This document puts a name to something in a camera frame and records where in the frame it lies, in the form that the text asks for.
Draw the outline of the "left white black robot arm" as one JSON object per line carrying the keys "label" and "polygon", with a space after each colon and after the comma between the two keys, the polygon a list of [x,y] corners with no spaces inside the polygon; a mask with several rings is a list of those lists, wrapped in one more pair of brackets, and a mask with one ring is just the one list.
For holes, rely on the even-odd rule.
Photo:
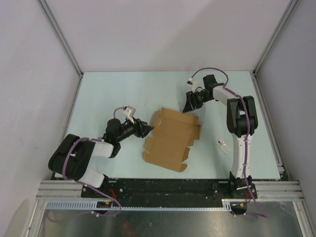
{"label": "left white black robot arm", "polygon": [[106,175],[89,167],[93,157],[115,158],[121,149],[120,143],[134,135],[145,138],[154,126],[138,118],[126,119],[121,123],[113,118],[107,122],[101,138],[79,137],[68,134],[48,162],[48,168],[60,174],[65,180],[74,180],[92,187],[92,192],[102,198],[108,194]]}

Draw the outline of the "brown cardboard box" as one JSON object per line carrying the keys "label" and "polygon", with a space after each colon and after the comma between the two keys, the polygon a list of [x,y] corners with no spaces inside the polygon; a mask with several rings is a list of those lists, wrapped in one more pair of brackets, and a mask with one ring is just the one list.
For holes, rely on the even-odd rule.
{"label": "brown cardboard box", "polygon": [[145,162],[176,172],[187,168],[190,147],[199,140],[202,123],[199,117],[161,108],[155,111],[151,125],[153,135],[145,142]]}

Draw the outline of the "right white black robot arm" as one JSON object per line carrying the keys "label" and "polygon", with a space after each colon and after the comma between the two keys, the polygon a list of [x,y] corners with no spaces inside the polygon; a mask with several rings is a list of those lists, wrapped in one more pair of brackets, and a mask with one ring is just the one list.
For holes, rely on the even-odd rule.
{"label": "right white black robot arm", "polygon": [[203,83],[204,89],[199,91],[198,82],[192,77],[188,79],[187,84],[191,86],[191,91],[186,93],[186,103],[182,112],[197,110],[211,100],[226,106],[226,124],[233,138],[233,164],[228,193],[233,198],[250,195],[254,199],[255,188],[251,187],[249,165],[252,135],[258,127],[254,98],[238,95],[226,84],[218,83],[214,75],[205,76]]}

